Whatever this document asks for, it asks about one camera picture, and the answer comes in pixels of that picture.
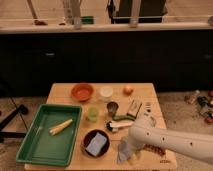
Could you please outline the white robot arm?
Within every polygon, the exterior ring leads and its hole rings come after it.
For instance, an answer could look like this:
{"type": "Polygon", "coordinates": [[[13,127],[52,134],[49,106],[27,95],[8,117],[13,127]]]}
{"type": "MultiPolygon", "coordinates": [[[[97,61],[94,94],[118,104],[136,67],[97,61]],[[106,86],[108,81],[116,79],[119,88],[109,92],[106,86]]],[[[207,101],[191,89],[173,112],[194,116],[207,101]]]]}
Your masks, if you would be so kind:
{"type": "Polygon", "coordinates": [[[212,135],[157,128],[155,123],[156,120],[152,116],[140,115],[128,130],[131,145],[142,147],[149,144],[213,165],[212,135]]]}

